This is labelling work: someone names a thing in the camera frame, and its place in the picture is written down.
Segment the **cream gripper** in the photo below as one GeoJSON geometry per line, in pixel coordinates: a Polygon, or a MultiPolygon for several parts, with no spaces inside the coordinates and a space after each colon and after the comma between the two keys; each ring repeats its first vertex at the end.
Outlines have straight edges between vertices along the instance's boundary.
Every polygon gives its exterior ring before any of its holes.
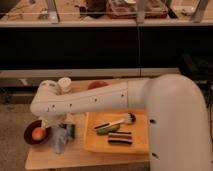
{"type": "Polygon", "coordinates": [[[40,116],[39,120],[41,121],[41,128],[46,129],[52,126],[59,126],[60,124],[62,124],[65,120],[65,116],[40,116]]]}

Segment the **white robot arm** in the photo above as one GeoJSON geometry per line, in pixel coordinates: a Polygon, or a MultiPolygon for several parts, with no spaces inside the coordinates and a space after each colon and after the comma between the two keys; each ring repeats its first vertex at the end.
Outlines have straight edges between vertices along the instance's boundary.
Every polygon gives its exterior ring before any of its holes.
{"type": "Polygon", "coordinates": [[[40,83],[30,110],[36,116],[143,109],[148,115],[151,171],[213,171],[205,99],[191,79],[179,74],[124,81],[65,94],[57,82],[40,83]]]}

